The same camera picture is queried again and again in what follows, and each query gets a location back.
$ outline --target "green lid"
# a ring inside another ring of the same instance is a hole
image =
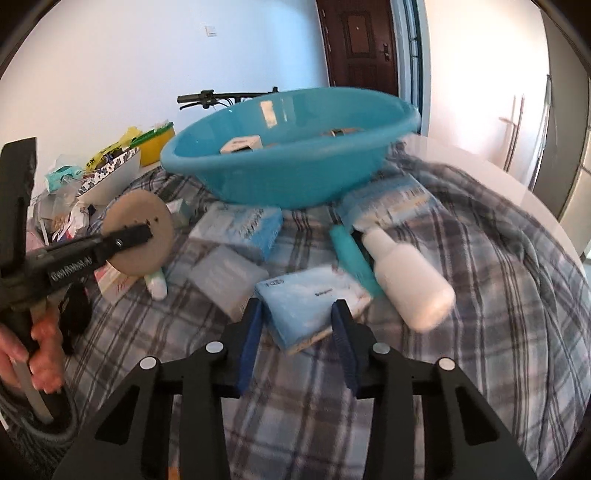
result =
[[[133,141],[129,144],[129,147],[130,148],[137,147],[138,145],[141,145],[142,143],[147,142],[148,140],[152,140],[153,138],[155,138],[159,135],[162,135],[164,132],[166,132],[166,130],[169,130],[172,127],[173,127],[173,123],[168,122],[166,125],[163,125],[160,128],[157,128],[155,130],[150,130],[149,132],[141,134],[139,137],[135,137],[133,139]]]

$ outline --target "yellow container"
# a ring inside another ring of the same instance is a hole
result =
[[[131,142],[129,147],[139,147],[141,151],[139,164],[141,167],[146,167],[160,160],[160,152],[168,140],[174,136],[174,125],[172,122],[169,122],[163,127],[140,135]]]

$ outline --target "human hand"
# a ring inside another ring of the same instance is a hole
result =
[[[33,386],[50,394],[64,384],[66,356],[61,348],[62,336],[58,326],[59,313],[50,306],[39,317],[33,316],[31,337],[39,343],[39,350],[30,359]],[[0,324],[0,380],[12,388],[20,389],[20,383],[12,367],[11,359],[26,362],[29,354],[23,344],[5,325]]]

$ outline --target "blue plastic basin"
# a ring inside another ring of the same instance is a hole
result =
[[[272,93],[219,110],[180,132],[161,153],[165,170],[197,177],[226,202],[304,208],[367,181],[388,145],[418,129],[415,107],[386,93],[315,88]],[[359,128],[339,137],[331,129]],[[261,150],[219,154],[234,137]]]

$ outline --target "yellow plastic bag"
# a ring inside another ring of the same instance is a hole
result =
[[[118,142],[116,142],[112,145],[109,145],[107,148],[104,148],[103,150],[98,152],[94,157],[92,157],[88,161],[88,163],[86,164],[86,167],[84,168],[84,170],[85,171],[94,170],[98,166],[98,164],[102,161],[102,158],[105,155],[109,154],[110,152],[112,152],[116,148],[129,147],[129,144],[131,143],[131,141],[135,137],[140,136],[141,134],[142,134],[142,131],[140,129],[138,129],[137,127],[129,127],[127,129],[127,132],[125,132],[125,135],[123,135],[123,137],[121,137]]]

